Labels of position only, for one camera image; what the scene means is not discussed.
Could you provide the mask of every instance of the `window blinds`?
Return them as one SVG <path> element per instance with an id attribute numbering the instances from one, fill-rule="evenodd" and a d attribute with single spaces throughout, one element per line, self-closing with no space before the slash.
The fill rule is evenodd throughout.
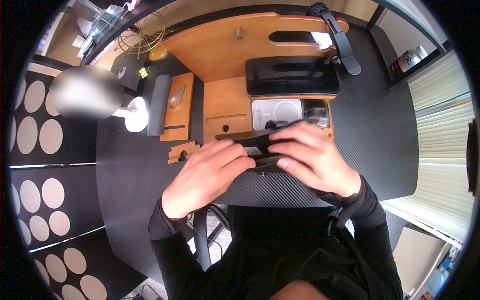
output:
<path id="1" fill-rule="evenodd" d="M 474 199 L 468 192 L 466 168 L 468 123 L 474 114 L 458 57 L 451 51 L 410 81 L 409 87 L 419 138 L 417 189 L 411 196 L 382 205 L 433 228 L 428 231 L 444 240 L 465 241 Z"/>
<path id="2" fill-rule="evenodd" d="M 453 99 L 470 91 L 467 78 L 454 51 L 427 71 L 409 81 L 415 111 Z"/>
<path id="3" fill-rule="evenodd" d="M 407 213 L 445 235 L 465 240 L 473 207 L 465 158 L 468 123 L 473 118 L 471 102 L 418 118 L 417 189 L 411 196 L 382 204 Z"/>

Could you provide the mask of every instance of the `bottle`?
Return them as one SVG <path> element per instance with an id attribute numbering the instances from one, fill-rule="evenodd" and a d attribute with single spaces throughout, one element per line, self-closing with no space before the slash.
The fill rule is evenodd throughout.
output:
<path id="1" fill-rule="evenodd" d="M 422 46 L 405 51 L 388 67 L 392 79 L 397 76 L 404 77 L 403 73 L 408 71 L 425 57 L 427 57 L 427 52 Z"/>

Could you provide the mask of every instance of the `person's right hand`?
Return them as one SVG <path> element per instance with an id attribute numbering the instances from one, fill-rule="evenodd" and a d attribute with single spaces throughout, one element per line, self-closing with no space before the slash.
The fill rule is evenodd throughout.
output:
<path id="1" fill-rule="evenodd" d="M 277 165 L 305 185 L 344 198 L 360 191 L 360 175 L 347 165 L 335 144 L 316 125 L 303 121 L 272 133 L 269 138 L 296 141 L 273 144 L 268 151 L 288 155 L 279 159 Z"/>
<path id="2" fill-rule="evenodd" d="M 253 167 L 255 161 L 232 140 L 205 144 L 163 192 L 163 211 L 169 218 L 183 218 L 223 194 L 238 175 Z"/>

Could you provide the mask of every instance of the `black sleeve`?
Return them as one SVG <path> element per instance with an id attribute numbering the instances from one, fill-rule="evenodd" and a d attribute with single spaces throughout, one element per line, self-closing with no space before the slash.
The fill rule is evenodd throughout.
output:
<path id="1" fill-rule="evenodd" d="M 370 268 L 381 279 L 388 294 L 403 298 L 402 285 L 393 259 L 385 211 L 363 176 L 358 205 L 350 219 L 355 242 Z"/>
<path id="2" fill-rule="evenodd" d="M 148 224 L 150 243 L 169 299 L 189 299 L 204 280 L 200 264 L 180 233 L 180 227 L 186 221 L 186 217 L 178 221 L 170 220 L 163 212 L 160 199 Z"/>

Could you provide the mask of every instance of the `carbon fiber desk surface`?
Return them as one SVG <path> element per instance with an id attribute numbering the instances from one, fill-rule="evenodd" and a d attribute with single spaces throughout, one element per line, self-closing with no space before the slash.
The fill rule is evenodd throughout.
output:
<path id="1" fill-rule="evenodd" d="M 382 54 L 395 59 L 385 33 Z M 365 176 L 380 200 L 411 195 L 417 184 L 418 138 L 415 112 L 408 85 L 390 89 L 383 74 L 384 62 L 364 28 L 350 27 L 347 37 L 362 67 L 357 76 L 340 75 L 340 93 L 331 102 L 335 142 L 346 161 Z M 155 78 L 189 72 L 169 55 L 152 63 L 143 84 L 149 98 Z M 202 81 L 195 77 L 190 140 L 202 144 Z M 98 196 L 108 238 L 114 253 L 141 273 L 161 282 L 150 249 L 147 224 L 162 191 L 173 181 L 184 162 L 167 164 L 172 146 L 187 141 L 159 142 L 128 132 L 121 118 L 98 123 L 96 177 Z M 287 174 L 244 173 L 216 202 L 265 207 L 315 207 L 329 205 L 317 199 Z"/>

